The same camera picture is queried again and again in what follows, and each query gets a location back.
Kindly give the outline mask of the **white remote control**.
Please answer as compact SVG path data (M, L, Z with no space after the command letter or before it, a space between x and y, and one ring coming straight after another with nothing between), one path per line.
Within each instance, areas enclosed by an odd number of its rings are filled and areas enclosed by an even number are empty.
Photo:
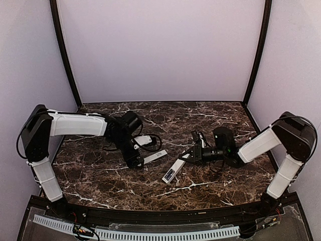
M181 159L177 159L174 164L170 167L170 169L166 172L166 174L163 176L162 180L166 184L170 184L171 181L175 178L177 173L181 170L181 168L184 166L185 161Z

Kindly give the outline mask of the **white battery cover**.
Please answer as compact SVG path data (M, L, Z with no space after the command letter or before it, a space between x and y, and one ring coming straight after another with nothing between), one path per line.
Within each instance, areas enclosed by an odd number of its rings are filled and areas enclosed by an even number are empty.
M167 153L166 150L161 150L161 151L159 151L157 153L154 153L154 154L144 158L144 164L147 164L147 163L150 163L152 161L155 161L155 160L157 160L157 159L159 159L159 158L161 158L163 156L166 156L167 154L168 153Z

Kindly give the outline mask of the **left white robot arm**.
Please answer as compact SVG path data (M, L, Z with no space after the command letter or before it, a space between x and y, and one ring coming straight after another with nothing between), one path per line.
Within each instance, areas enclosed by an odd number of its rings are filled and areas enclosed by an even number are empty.
M64 197L49 160L49 140L55 136L83 135L105 137L121 151L129 168L143 166L133 133L142 125L139 116L128 111L122 116L98 113L73 113L49 110L37 105L22 127L17 141L47 199L56 202Z

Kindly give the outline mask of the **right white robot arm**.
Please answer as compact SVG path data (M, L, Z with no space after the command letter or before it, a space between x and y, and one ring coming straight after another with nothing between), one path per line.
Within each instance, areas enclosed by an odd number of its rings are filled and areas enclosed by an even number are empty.
M236 145L232 130L227 127L213 130L213 147L202 132L193 131L192 136L194 145L180 154L179 159L194 165L223 161L230 167L241 168L277 146L286 149L275 177L260 197L262 212L277 207L285 190L313 156L318 141L313 123L288 111L241 146Z

